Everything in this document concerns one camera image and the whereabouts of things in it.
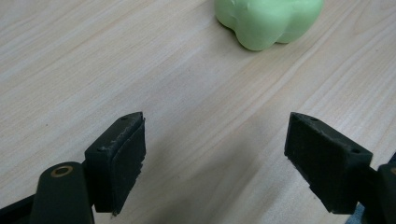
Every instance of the light green plush toy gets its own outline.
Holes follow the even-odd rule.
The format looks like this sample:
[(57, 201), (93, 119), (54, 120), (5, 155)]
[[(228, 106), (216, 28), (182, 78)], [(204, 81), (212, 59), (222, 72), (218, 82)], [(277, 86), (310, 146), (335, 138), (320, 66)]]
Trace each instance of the light green plush toy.
[(215, 0), (218, 20), (251, 50), (296, 40), (311, 27), (322, 6), (323, 0)]

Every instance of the wood grain surface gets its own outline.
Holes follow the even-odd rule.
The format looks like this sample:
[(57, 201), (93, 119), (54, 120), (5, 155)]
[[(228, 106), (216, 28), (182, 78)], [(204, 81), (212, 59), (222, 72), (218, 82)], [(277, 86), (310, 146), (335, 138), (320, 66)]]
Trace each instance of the wood grain surface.
[(97, 223), (344, 223), (283, 155), (291, 111), (396, 150), (396, 1), (325, 1), (288, 45), (253, 52), (213, 0), (0, 1), (0, 207), (51, 165), (84, 160), (143, 111), (148, 154)]

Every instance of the textured rubber pad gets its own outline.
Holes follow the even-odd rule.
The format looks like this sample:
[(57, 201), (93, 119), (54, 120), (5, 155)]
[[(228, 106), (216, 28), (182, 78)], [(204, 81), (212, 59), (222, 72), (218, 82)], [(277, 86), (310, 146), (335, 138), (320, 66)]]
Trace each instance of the textured rubber pad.
[(92, 203), (97, 212), (116, 215), (121, 211), (145, 155), (145, 120), (141, 112), (117, 119), (85, 151)]
[(291, 113), (285, 155), (329, 212), (354, 212), (358, 172), (373, 153), (319, 119)]

